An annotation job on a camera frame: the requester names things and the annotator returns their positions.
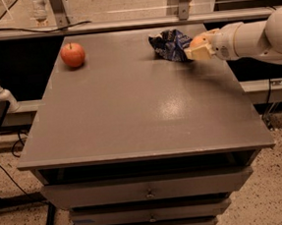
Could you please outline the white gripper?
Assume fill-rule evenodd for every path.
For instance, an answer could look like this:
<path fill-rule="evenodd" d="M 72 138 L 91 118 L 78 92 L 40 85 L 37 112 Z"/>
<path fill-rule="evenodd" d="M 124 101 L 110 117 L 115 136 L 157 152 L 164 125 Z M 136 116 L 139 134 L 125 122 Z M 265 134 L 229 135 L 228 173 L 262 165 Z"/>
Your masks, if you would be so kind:
<path fill-rule="evenodd" d="M 235 51 L 235 35 L 242 22 L 227 24 L 222 28 L 207 30 L 202 33 L 203 37 L 211 39 L 211 44 L 206 43 L 195 47 L 185 49 L 185 54 L 191 60 L 211 59 L 214 54 L 222 60 L 237 60 L 238 55 Z"/>

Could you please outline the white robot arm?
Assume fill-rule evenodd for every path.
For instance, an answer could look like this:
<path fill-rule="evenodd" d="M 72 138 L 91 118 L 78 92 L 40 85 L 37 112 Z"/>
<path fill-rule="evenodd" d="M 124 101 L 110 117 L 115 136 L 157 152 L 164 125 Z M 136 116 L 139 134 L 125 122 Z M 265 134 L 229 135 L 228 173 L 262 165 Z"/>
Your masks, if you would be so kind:
<path fill-rule="evenodd" d="M 196 35 L 184 49 L 190 60 L 254 58 L 282 65 L 282 7 L 266 21 L 227 24 Z"/>

